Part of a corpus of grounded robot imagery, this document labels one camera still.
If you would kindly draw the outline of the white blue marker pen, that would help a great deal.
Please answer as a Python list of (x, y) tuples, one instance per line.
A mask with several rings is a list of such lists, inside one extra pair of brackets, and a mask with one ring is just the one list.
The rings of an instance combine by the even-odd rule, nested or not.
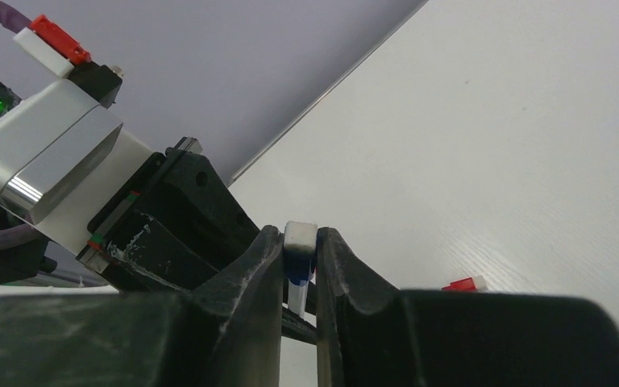
[(301, 281), (299, 285), (296, 285), (291, 280), (288, 280), (287, 306), (299, 318), (304, 318), (308, 292), (308, 281)]

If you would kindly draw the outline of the red pen cap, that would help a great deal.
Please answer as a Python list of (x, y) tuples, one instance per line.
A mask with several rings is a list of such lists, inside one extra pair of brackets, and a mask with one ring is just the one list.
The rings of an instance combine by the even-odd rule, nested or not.
[(464, 293), (483, 292), (487, 289), (487, 283), (482, 276), (465, 277), (457, 281), (452, 281), (448, 285), (442, 287), (443, 291)]

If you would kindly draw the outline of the blue pen cap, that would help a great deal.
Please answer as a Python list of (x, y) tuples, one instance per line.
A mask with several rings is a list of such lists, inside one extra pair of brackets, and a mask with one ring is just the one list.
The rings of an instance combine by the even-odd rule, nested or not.
[(295, 286), (306, 285), (316, 268), (318, 227), (290, 221), (285, 226), (283, 257), (286, 277)]

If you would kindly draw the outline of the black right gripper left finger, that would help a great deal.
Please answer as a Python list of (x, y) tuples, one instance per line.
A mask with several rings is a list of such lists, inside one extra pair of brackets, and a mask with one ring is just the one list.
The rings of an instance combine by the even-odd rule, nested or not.
[(276, 386), (283, 237), (189, 293), (0, 297), (0, 386)]

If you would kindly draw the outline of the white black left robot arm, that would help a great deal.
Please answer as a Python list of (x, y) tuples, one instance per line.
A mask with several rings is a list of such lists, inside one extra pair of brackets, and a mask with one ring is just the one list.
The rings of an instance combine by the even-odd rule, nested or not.
[(0, 82), (0, 207), (32, 239), (70, 251), (121, 291), (190, 291), (259, 228), (189, 137), (154, 152), (110, 110), (122, 78), (95, 63), (21, 99)]

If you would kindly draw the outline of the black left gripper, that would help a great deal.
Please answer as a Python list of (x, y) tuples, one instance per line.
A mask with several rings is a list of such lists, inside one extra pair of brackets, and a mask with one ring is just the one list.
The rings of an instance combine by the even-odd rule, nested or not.
[(153, 152), (89, 221), (77, 260), (119, 291), (191, 291), (241, 256), (260, 230), (201, 152), (193, 137)]

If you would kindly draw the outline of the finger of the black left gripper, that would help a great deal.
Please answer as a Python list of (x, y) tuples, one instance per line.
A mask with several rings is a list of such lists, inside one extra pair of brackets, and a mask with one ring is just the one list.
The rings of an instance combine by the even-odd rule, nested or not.
[[(305, 317), (308, 315), (316, 316), (317, 299), (317, 287), (313, 282), (310, 282), (305, 303)], [(315, 345), (317, 342), (316, 327), (293, 313), (287, 306), (282, 307), (281, 334), (285, 338), (311, 345)]]

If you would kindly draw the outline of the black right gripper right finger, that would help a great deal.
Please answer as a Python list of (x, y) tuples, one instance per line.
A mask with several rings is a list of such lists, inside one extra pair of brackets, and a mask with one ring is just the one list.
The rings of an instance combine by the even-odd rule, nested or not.
[(321, 386), (619, 386), (619, 330), (582, 298), (398, 289), (318, 231)]

